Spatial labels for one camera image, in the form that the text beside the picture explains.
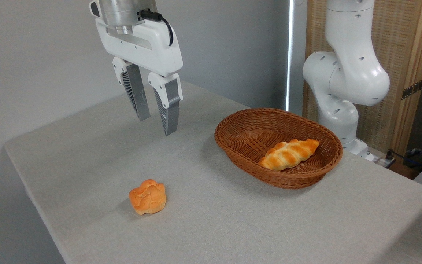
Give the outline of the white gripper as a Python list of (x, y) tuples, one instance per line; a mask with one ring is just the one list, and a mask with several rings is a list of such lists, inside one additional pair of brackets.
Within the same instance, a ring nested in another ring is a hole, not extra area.
[(173, 32), (170, 44), (169, 28), (162, 22), (146, 20), (136, 25), (132, 34), (119, 34), (100, 18), (95, 19), (101, 42), (112, 61), (117, 80), (140, 121), (150, 117), (140, 67), (152, 71), (148, 82), (154, 88), (165, 136), (177, 130), (179, 102), (183, 100), (180, 77), (183, 67), (178, 39)]

